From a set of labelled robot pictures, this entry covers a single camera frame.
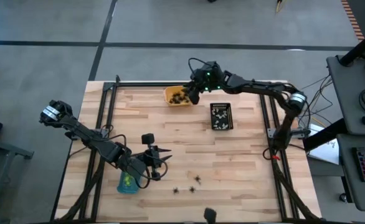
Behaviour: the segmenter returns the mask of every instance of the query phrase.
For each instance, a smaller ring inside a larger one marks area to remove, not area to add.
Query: concrete floor
[[[1,0],[0,40],[98,42],[111,0]],[[107,42],[354,46],[356,36],[340,0],[291,0],[277,15],[275,0],[119,0]],[[0,203],[11,223],[48,221],[70,141],[38,123],[51,99],[78,115],[96,47],[0,45],[0,122],[3,141],[35,151],[15,160]],[[345,52],[105,47],[96,80],[187,80],[187,59],[217,60],[245,78],[289,80],[305,86],[328,74],[326,57]],[[312,97],[318,86],[307,88]],[[341,117],[334,106],[321,112]],[[326,106],[321,101],[316,109]],[[314,177],[323,217],[365,222],[365,212],[337,201],[337,177]]]

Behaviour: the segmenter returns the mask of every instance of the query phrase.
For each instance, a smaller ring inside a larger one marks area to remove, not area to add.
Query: black box
[[[230,103],[211,103],[210,114],[213,130],[226,131],[234,128]]]

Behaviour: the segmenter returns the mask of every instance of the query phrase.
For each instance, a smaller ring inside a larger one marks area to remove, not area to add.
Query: butcher block table
[[[89,128],[95,127],[102,87],[103,82],[87,83],[78,120]],[[217,222],[280,222],[271,163],[262,157],[268,145],[259,96],[213,91],[202,94],[198,105],[169,107],[164,100],[164,89],[117,88],[112,121],[115,128],[110,136],[126,135],[127,146],[137,153],[146,149],[141,144],[141,135],[153,133],[155,145],[172,150],[162,152],[162,156],[173,156],[167,160],[168,173],[134,195],[118,193],[121,170],[106,164],[97,221],[204,222],[204,209],[209,207],[216,210]],[[211,129],[210,103],[231,104],[233,130]],[[272,119],[270,106],[267,106]],[[284,112],[278,105],[277,110],[279,118],[283,119]],[[105,107],[103,124],[107,111]],[[302,146],[300,140],[294,139],[291,143]],[[80,141],[75,141],[70,153],[83,147]],[[90,150],[86,149],[67,162],[56,218],[64,215],[81,194],[89,155]],[[320,217],[306,153],[289,147],[287,157],[296,192]],[[197,175],[201,177],[201,184],[194,180]],[[191,186],[196,189],[194,193],[189,191]],[[176,187],[178,194],[173,193]],[[93,192],[88,199],[88,216]],[[292,217],[285,189],[283,193],[288,217]]]

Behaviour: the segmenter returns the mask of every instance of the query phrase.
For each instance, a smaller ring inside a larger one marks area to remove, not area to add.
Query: scattered small black pieces
[[[196,188],[195,188],[195,187],[193,187],[193,186],[191,186],[191,187],[189,187],[189,191],[190,191],[191,193],[195,193]]]
[[[180,191],[178,190],[178,188],[177,187],[173,188],[173,194],[178,194],[178,193],[180,193]]]
[[[195,181],[200,185],[201,184],[201,177],[197,175],[195,178]]]

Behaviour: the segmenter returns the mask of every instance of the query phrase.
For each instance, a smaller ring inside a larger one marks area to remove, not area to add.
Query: black cable
[[[269,149],[270,149],[270,148],[268,147],[268,148],[264,149],[264,151],[263,151],[263,158],[264,158],[265,160],[271,160],[271,158],[267,158],[267,157],[265,157],[265,153],[266,153]]]
[[[157,161],[161,161],[164,164],[166,169],[164,170],[163,174],[160,175],[160,177],[158,177],[158,178],[153,178],[153,177],[150,177],[149,175],[145,176],[143,174],[140,174],[142,177],[144,177],[145,179],[148,179],[148,180],[158,180],[159,178],[164,177],[168,173],[169,167],[168,167],[168,164],[166,162],[164,162],[162,159],[155,158],[155,157],[150,156],[148,154],[146,154],[146,156],[148,156],[149,158],[152,158],[152,159],[156,159]],[[131,168],[133,168],[135,171],[137,171],[137,173],[140,173],[137,169],[135,169],[135,167],[131,167]]]
[[[74,154],[76,154],[76,153],[79,153],[79,152],[81,152],[81,151],[83,151],[84,149],[86,149],[88,146],[85,146],[84,148],[81,148],[81,149],[79,149],[79,150],[77,150],[77,151],[75,151],[75,152],[73,152],[73,153],[71,153],[70,155],[69,155],[69,158],[71,158],[72,157],[72,155],[74,155]]]
[[[320,111],[323,111],[323,110],[326,110],[326,109],[328,109],[328,108],[330,108],[331,106],[333,106],[333,103],[330,101],[330,100],[328,100],[323,94],[322,94],[322,91],[327,87],[327,86],[329,86],[329,85],[331,85],[332,84],[332,82],[331,82],[331,79],[329,79],[326,83],[325,83],[325,81],[328,79],[328,77],[330,77],[330,74],[329,75],[327,75],[326,77],[324,77],[323,79],[322,79],[322,83],[321,83],[321,85],[320,85],[320,87],[319,87],[319,89],[318,89],[318,91],[314,94],[314,97],[313,97],[313,99],[310,101],[310,104],[308,104],[307,105],[307,108],[306,108],[306,110],[305,110],[305,113],[307,112],[307,115],[306,114],[304,114],[303,116],[301,116],[300,117],[300,119],[299,119],[299,124],[301,123],[301,120],[305,117],[305,116],[308,116],[308,122],[307,122],[307,126],[305,126],[305,128],[306,129],[308,129],[308,127],[309,127],[309,125],[310,125],[310,117],[311,117],[311,115],[314,115],[314,114],[316,114],[316,115],[318,115],[318,116],[320,116],[321,118],[323,118],[323,119],[325,119],[327,122],[329,122],[329,123],[331,123],[329,120],[327,120],[326,118],[324,118],[323,116],[321,116],[321,115],[319,115],[318,113],[320,112]],[[311,110],[308,110],[310,107],[311,107],[311,105],[314,103],[314,105],[313,105],[313,108],[314,108],[314,106],[315,106],[315,104],[316,104],[316,102],[318,101],[318,99],[319,99],[319,97],[320,97],[320,95],[326,100],[326,101],[328,101],[329,102],[329,105],[327,106],[327,107],[324,107],[324,108],[322,108],[322,109],[320,109],[320,110],[318,110],[318,111],[316,111],[316,112],[312,112]]]
[[[300,90],[304,90],[305,88],[308,88],[308,87],[310,87],[310,86],[313,86],[313,85],[315,85],[315,84],[319,83],[320,81],[324,80],[326,77],[328,77],[328,76],[325,76],[325,77],[323,77],[322,79],[320,79],[320,80],[318,80],[318,81],[315,81],[315,82],[313,82],[313,83],[312,83],[312,84],[310,84],[310,85],[304,86],[304,87],[303,87],[303,88],[301,88]]]
[[[293,147],[296,147],[296,148],[299,148],[299,149],[302,149],[302,150],[305,150],[305,148],[301,147],[301,146],[297,146],[295,144],[289,144],[289,146],[293,146]]]
[[[102,134],[102,130],[104,129],[104,127],[106,127],[107,125],[104,125],[104,126],[102,126],[102,128],[101,128],[101,130],[100,130],[100,132],[101,132],[101,134]],[[110,128],[109,128],[109,130],[108,130],[108,132],[106,133],[106,135],[104,135],[104,137],[105,138],[108,138],[109,137],[109,135],[110,135],[110,132],[113,130],[113,125],[111,124],[110,125]],[[81,148],[81,149],[79,149],[79,150],[77,150],[77,151],[75,151],[75,152],[73,152],[73,153],[71,153],[70,155],[69,155],[69,158],[71,158],[72,157],[72,155],[74,155],[74,154],[76,154],[76,153],[79,153],[79,152],[81,152],[81,151],[83,151],[84,149],[86,149],[88,146],[85,146],[84,148]]]
[[[146,171],[146,175],[151,175],[150,173],[149,173],[149,169],[148,168],[146,168],[145,169],[145,171]],[[149,186],[149,182],[151,182],[151,180],[150,179],[147,179],[147,181],[146,181],[146,184],[145,184],[145,186],[144,187],[142,187],[141,185],[140,185],[140,183],[138,183],[138,180],[136,180],[136,179],[134,179],[135,180],[135,184],[139,187],[139,188],[141,188],[141,189],[145,189],[145,188],[147,188],[148,186]]]
[[[327,121],[329,124],[332,124],[332,122],[331,122],[331,121],[329,121],[328,119],[326,119],[324,116],[319,115],[319,114],[318,114],[318,112],[314,112],[313,114],[318,115],[320,118],[323,118],[323,119],[324,119],[325,121]]]
[[[188,66],[189,66],[189,69],[191,69],[192,74],[194,73],[194,70],[191,67],[191,60],[196,60],[198,62],[202,62],[203,64],[208,65],[208,66],[213,66],[213,65],[211,65],[211,64],[209,64],[207,62],[202,61],[201,59],[198,59],[198,58],[190,58],[190,59],[188,59]]]

